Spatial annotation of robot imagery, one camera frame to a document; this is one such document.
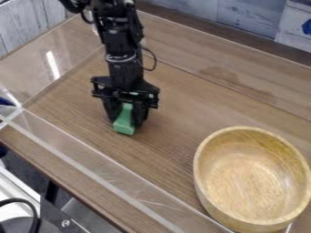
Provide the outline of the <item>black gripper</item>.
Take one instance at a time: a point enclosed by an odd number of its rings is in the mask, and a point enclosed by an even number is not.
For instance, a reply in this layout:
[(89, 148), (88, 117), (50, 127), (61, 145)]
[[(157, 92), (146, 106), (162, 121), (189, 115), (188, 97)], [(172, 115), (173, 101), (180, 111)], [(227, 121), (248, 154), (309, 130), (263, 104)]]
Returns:
[(134, 102), (132, 123), (134, 127), (140, 127), (148, 117), (148, 107), (158, 108), (160, 89), (145, 80), (137, 81), (133, 86), (121, 88), (112, 83), (112, 78), (108, 76), (93, 76), (89, 82), (92, 83), (90, 94), (93, 97), (102, 98), (102, 106), (110, 122), (114, 122), (120, 114), (121, 102)]

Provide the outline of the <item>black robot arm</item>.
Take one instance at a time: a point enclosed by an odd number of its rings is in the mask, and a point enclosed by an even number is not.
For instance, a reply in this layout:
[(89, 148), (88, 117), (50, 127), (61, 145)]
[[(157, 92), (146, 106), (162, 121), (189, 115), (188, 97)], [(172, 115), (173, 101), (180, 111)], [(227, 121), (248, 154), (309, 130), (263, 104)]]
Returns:
[(93, 25), (104, 44), (104, 60), (108, 76), (93, 76), (92, 95), (97, 97), (106, 116), (114, 124), (128, 106), (128, 126), (140, 127), (149, 109), (158, 108), (160, 88), (144, 79), (141, 51), (142, 25), (134, 0), (58, 0), (72, 14), (80, 14), (84, 22)]

